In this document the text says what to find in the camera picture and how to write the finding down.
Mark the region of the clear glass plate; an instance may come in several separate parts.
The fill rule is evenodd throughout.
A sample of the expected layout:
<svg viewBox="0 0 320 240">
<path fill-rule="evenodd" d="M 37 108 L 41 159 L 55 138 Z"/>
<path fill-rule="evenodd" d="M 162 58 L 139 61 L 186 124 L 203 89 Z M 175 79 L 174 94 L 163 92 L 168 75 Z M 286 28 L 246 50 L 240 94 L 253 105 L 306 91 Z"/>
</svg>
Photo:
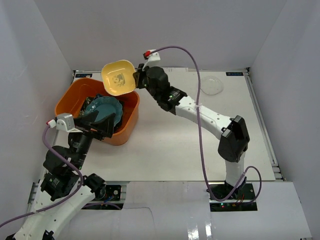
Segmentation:
<svg viewBox="0 0 320 240">
<path fill-rule="evenodd" d="M 214 96 L 224 90 L 224 84 L 215 76 L 204 76 L 200 80 L 200 90 L 206 95 Z"/>
</svg>

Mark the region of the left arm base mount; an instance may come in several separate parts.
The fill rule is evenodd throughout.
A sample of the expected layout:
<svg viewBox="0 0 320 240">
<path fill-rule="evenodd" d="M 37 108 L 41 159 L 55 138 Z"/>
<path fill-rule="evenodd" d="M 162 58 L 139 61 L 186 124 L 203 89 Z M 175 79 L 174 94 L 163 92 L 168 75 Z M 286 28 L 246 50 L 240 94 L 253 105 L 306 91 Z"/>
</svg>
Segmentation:
<svg viewBox="0 0 320 240">
<path fill-rule="evenodd" d="M 104 194 L 100 194 L 91 202 L 87 203 L 82 210 L 121 210 L 125 201 L 123 186 L 119 184 L 107 185 Z"/>
</svg>

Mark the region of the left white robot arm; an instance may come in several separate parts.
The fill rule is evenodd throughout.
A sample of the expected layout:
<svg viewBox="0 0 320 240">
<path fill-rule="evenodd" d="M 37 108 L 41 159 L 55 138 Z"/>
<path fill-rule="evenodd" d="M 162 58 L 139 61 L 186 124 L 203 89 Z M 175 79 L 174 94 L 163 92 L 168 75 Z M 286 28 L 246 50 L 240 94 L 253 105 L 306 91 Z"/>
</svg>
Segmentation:
<svg viewBox="0 0 320 240">
<path fill-rule="evenodd" d="M 47 172 L 29 212 L 1 224 L 25 220 L 8 240 L 55 240 L 80 210 L 114 198 L 103 178 L 83 175 L 81 169 L 93 139 L 112 137 L 115 117 L 110 113 L 101 118 L 95 110 L 77 118 L 62 113 L 46 123 L 42 141 L 48 148 L 43 163 Z"/>
</svg>

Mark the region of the dark blue shell plate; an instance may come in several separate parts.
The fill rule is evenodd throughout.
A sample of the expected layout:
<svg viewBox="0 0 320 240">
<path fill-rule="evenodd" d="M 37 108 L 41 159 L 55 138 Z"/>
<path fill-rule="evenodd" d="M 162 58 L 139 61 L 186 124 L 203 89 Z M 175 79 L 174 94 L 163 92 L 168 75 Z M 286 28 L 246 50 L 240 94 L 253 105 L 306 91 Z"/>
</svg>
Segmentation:
<svg viewBox="0 0 320 240">
<path fill-rule="evenodd" d="M 99 93 L 97 93 L 96 96 L 95 96 L 96 99 L 97 99 L 97 98 L 101 98 L 101 97 L 103 97 L 103 95 L 101 95 L 101 94 L 99 94 Z"/>
</svg>

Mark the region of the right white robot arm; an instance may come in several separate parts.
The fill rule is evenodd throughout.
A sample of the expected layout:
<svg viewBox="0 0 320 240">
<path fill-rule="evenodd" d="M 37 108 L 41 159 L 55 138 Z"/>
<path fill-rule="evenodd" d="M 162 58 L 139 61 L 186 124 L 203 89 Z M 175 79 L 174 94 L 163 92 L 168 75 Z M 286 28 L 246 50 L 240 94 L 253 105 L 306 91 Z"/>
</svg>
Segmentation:
<svg viewBox="0 0 320 240">
<path fill-rule="evenodd" d="M 224 159 L 226 169 L 224 195 L 219 198 L 208 186 L 211 199 L 223 202 L 242 196 L 246 183 L 244 158 L 250 141 L 245 120 L 239 115 L 231 118 L 199 105 L 184 91 L 171 86 L 168 75 L 159 66 L 141 63 L 133 78 L 136 87 L 146 89 L 161 109 L 192 121 L 199 130 L 206 129 L 218 139 L 218 154 Z"/>
</svg>

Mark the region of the yellow and black square plate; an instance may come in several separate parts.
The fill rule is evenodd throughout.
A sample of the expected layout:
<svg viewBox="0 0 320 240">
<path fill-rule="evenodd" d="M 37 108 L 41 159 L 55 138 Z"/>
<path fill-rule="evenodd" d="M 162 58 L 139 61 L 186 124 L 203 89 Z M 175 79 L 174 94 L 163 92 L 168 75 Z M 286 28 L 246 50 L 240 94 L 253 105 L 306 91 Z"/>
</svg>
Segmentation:
<svg viewBox="0 0 320 240">
<path fill-rule="evenodd" d="M 126 115 L 126 111 L 127 111 L 127 103 L 125 101 L 119 100 L 121 106 L 122 106 L 122 116 L 120 121 L 114 126 L 113 128 L 113 133 L 117 133 L 121 130 L 122 125 L 125 121 L 125 115 Z"/>
</svg>

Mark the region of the yellow panda square dish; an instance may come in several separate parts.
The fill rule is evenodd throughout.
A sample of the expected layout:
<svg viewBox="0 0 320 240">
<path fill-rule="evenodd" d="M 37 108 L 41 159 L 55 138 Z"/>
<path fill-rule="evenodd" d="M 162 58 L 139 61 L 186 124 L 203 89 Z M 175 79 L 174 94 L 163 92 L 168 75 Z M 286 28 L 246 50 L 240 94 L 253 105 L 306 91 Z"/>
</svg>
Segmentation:
<svg viewBox="0 0 320 240">
<path fill-rule="evenodd" d="M 101 70 L 104 89 L 112 96 L 133 92 L 136 88 L 135 72 L 134 65 L 125 59 L 106 64 Z"/>
</svg>

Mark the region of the black floral square plate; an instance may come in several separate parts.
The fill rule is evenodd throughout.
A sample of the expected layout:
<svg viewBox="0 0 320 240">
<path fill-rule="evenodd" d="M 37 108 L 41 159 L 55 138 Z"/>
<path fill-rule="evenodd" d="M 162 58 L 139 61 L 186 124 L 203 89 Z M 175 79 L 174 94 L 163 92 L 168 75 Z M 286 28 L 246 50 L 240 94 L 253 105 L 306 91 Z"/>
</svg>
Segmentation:
<svg viewBox="0 0 320 240">
<path fill-rule="evenodd" d="M 86 108 L 88 107 L 88 105 L 94 100 L 94 97 L 86 97 L 78 114 L 78 117 L 81 117 L 85 114 Z"/>
</svg>

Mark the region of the teal scalloped round plate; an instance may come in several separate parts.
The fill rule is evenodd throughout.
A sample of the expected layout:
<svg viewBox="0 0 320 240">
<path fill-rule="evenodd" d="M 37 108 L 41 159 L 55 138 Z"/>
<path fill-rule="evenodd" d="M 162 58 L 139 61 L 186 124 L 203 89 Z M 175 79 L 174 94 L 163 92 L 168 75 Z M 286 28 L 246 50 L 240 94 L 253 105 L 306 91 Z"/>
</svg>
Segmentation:
<svg viewBox="0 0 320 240">
<path fill-rule="evenodd" d="M 122 120 L 123 105 L 113 96 L 95 97 L 88 106 L 84 109 L 84 116 L 97 112 L 95 122 L 102 121 L 111 114 L 115 114 L 113 119 L 113 127 L 115 128 Z"/>
</svg>

